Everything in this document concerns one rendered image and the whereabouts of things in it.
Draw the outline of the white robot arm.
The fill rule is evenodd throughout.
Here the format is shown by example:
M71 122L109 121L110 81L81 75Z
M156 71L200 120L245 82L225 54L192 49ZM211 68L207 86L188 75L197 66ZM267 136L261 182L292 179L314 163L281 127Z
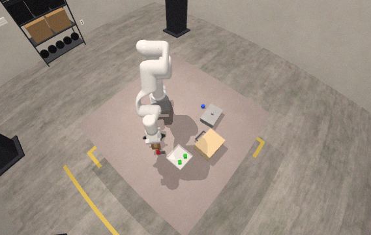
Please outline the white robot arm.
M170 47L166 41L139 40L136 49L146 58L146 61L140 64L141 91L136 97L136 111L138 116L143 117L143 126L148 137L145 140L146 145L159 144L161 140L157 132L160 127L156 123L161 114L161 107L141 104L140 99L151 94L153 100L160 101L166 96L162 80L170 79L172 76Z

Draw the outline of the brown cardboard box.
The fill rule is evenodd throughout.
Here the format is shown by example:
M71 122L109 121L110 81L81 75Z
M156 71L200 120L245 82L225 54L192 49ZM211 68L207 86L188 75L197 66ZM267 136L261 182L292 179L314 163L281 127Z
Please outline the brown cardboard box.
M160 144L151 144L152 149L160 149Z

